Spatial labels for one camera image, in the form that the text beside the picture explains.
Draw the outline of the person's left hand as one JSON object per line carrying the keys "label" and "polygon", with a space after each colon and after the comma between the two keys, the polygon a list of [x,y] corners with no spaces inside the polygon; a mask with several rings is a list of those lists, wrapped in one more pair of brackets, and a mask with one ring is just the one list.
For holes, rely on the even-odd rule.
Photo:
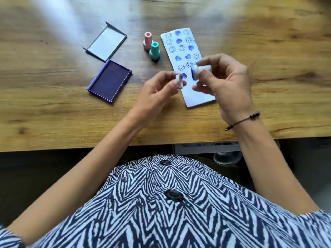
{"label": "person's left hand", "polygon": [[174,71],[160,71],[146,81],[136,101],[128,113],[128,118],[133,120],[139,130],[146,128],[161,112],[166,103],[171,99],[163,98],[163,87],[175,79],[179,74]]}

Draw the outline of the person's right hand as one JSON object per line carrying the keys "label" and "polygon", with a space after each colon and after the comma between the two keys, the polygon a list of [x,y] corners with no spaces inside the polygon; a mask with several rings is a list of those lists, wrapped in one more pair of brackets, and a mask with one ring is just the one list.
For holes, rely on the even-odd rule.
{"label": "person's right hand", "polygon": [[213,75],[222,79],[222,86],[217,91],[200,91],[199,80],[192,89],[213,95],[220,106],[221,117],[228,125],[235,125],[257,112],[252,100],[249,70],[244,64],[221,53],[207,56],[197,65],[211,65]]}

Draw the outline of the white round stamp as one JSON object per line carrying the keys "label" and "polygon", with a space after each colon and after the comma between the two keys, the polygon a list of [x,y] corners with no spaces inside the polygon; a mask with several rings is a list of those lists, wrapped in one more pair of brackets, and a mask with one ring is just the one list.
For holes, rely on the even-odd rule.
{"label": "white round stamp", "polygon": [[208,70],[208,71],[212,71],[212,67],[211,65],[204,65],[204,66],[197,66],[197,65],[194,65],[192,66],[191,68],[191,75],[192,75],[192,79],[194,81],[197,81],[199,80],[199,73],[202,71],[202,70]]}

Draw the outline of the person's left forearm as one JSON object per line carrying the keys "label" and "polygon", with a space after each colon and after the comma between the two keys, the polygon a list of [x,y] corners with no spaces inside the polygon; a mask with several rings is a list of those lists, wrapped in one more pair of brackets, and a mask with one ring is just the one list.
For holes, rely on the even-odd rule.
{"label": "person's left forearm", "polygon": [[142,114],[131,110],[6,229],[29,246],[73,214],[96,194],[132,139],[144,128],[143,121]]}

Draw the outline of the person's right forearm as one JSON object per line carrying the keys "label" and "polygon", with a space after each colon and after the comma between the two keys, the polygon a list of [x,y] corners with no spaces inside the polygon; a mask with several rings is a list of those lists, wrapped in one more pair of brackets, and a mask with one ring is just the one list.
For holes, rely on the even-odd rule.
{"label": "person's right forearm", "polygon": [[233,125],[256,191],[296,215],[320,210],[294,176],[261,119]]}

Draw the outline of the white stamped paper strip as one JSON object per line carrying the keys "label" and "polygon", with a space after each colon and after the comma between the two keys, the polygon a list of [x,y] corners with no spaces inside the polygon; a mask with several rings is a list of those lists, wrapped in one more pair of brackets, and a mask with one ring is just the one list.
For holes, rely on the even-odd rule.
{"label": "white stamped paper strip", "polygon": [[181,89],[187,108],[214,101],[209,94],[194,91],[192,68],[202,59],[199,48],[190,28],[181,28],[161,34],[161,40],[168,54],[174,71],[182,74],[186,86]]}

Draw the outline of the teal round stamp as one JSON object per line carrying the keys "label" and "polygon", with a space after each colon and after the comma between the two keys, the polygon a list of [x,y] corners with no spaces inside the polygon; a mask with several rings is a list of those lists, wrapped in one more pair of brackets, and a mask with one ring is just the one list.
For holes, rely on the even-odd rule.
{"label": "teal round stamp", "polygon": [[149,56],[151,60],[158,61],[160,58],[160,49],[159,49],[159,43],[157,41],[153,41],[151,43],[151,48],[149,51]]}

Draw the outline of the pink round stamp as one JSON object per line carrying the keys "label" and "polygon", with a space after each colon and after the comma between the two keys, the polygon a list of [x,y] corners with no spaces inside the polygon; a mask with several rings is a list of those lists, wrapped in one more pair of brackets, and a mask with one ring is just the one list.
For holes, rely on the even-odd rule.
{"label": "pink round stamp", "polygon": [[145,32],[144,33],[144,40],[143,40],[143,48],[145,51],[149,52],[151,49],[153,39],[152,39],[152,33],[151,32]]}

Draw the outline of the purple ink pad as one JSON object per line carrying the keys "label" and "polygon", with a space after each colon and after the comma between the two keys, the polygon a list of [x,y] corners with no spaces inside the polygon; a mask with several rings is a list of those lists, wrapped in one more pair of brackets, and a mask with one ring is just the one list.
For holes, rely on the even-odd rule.
{"label": "purple ink pad", "polygon": [[87,87],[87,91],[102,100],[113,103],[131,76],[130,69],[108,59]]}

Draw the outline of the grey round chair base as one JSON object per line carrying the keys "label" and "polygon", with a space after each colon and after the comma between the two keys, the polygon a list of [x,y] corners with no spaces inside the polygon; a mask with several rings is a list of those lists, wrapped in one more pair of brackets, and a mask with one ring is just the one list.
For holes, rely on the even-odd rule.
{"label": "grey round chair base", "polygon": [[220,166],[233,166],[236,165],[242,157],[241,151],[217,152],[214,153],[213,160]]}

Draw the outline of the grey ink pad lid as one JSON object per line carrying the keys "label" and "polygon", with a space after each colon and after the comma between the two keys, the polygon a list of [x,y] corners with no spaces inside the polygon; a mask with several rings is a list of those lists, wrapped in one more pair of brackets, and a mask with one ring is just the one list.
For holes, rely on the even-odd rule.
{"label": "grey ink pad lid", "polygon": [[111,25],[107,21],[106,27],[94,39],[94,41],[87,47],[83,47],[85,52],[103,62],[110,59],[118,48],[127,39],[127,35],[121,30]]}

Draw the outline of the large dark shirt button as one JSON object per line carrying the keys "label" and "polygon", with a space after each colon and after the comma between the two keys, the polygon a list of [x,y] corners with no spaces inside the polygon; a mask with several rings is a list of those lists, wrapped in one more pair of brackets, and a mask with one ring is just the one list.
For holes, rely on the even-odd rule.
{"label": "large dark shirt button", "polygon": [[167,189],[164,191],[164,195],[168,200],[175,202],[182,202],[184,200],[184,195],[182,192],[173,189]]}

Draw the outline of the zebra striped shirt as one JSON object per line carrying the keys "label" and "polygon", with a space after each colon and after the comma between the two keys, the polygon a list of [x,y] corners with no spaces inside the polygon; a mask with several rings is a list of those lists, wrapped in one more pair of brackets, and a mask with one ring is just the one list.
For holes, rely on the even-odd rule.
{"label": "zebra striped shirt", "polygon": [[[167,189],[184,200],[168,200]],[[197,160],[155,155],[115,167],[92,199],[30,247],[331,248],[331,214],[296,216]]]}

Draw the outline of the grey metal table frame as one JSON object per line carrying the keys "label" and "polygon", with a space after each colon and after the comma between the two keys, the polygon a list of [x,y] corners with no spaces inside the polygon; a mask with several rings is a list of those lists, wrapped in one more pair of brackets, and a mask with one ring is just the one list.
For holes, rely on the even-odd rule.
{"label": "grey metal table frame", "polygon": [[173,153],[175,155],[194,155],[205,153],[221,153],[241,151],[237,141],[230,142],[201,142],[201,143],[185,143],[174,144]]}

